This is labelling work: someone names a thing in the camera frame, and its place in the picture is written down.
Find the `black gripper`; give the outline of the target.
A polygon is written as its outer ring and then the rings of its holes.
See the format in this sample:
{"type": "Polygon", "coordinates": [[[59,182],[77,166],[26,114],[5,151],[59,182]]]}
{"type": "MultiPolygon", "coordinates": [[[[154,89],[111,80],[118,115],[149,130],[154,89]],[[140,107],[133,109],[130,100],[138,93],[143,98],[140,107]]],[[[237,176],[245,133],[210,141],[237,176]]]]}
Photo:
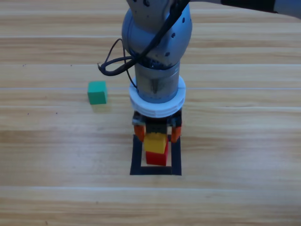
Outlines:
{"type": "Polygon", "coordinates": [[[134,111],[132,124],[135,135],[141,142],[144,141],[145,134],[152,132],[166,134],[168,127],[171,127],[170,141],[176,143],[182,131],[182,110],[163,118],[148,117],[134,111]]]}

